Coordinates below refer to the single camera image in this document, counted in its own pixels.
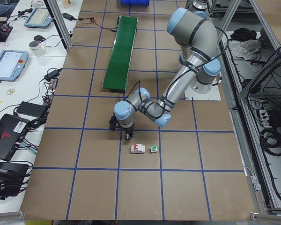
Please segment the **blue joint cap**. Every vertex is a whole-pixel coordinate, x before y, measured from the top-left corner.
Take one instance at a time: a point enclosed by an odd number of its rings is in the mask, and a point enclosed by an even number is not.
[[[114,106],[114,114],[117,119],[124,120],[130,115],[131,108],[128,102],[121,101]]]
[[[168,124],[168,122],[170,121],[171,117],[172,116],[169,113],[165,114],[161,118],[155,120],[154,123],[162,128],[162,127],[164,127],[165,125]]]
[[[136,90],[135,92],[140,92],[140,93],[146,95],[148,98],[151,98],[150,93],[145,88],[140,88],[140,89]]]
[[[169,34],[171,34],[173,32],[173,30],[175,29],[175,27],[177,26],[177,24],[180,22],[180,20],[182,19],[182,17],[184,16],[184,14],[187,12],[186,8],[178,8],[173,15],[170,17],[170,20],[168,22],[168,26],[167,26],[167,32]]]
[[[203,66],[205,72],[210,76],[217,76],[221,70],[220,61],[215,59]]]
[[[205,12],[203,12],[203,11],[196,11],[194,13],[197,14],[198,16],[202,17],[203,19],[206,19]]]

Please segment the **screen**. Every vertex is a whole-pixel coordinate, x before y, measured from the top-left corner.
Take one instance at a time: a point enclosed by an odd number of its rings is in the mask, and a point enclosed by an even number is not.
[[[22,52],[5,52],[0,59],[0,77],[11,77]]]
[[[48,18],[49,12],[46,8],[38,8],[34,12],[33,15],[31,15],[28,23],[33,24],[43,24],[46,19]]]

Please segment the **tablet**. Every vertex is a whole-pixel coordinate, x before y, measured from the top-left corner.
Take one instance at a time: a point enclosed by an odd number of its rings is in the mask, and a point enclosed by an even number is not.
[[[15,81],[28,60],[28,52],[3,50],[0,54],[0,81]]]
[[[34,8],[25,21],[24,26],[32,28],[47,28],[51,24],[52,20],[53,19],[46,8]]]

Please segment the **power adapter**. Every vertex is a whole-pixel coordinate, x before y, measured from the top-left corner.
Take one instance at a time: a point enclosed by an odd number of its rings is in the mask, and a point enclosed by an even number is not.
[[[30,102],[21,102],[20,106],[17,108],[17,113],[34,116],[43,117],[48,112],[48,106],[37,105]]]
[[[76,18],[74,18],[72,15],[70,15],[69,13],[63,13],[62,14],[62,17],[64,17],[65,19],[67,19],[67,20],[70,20],[70,21],[72,21],[72,20],[77,20]]]
[[[46,74],[44,76],[45,80],[46,81],[50,81],[52,78],[56,78],[59,76],[59,72],[61,71],[62,69],[55,69],[53,71],[51,71],[50,73]]]

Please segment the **green conveyor belt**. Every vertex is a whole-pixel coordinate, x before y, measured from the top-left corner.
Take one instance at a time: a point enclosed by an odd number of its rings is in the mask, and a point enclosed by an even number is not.
[[[125,90],[138,17],[121,16],[103,88]]]

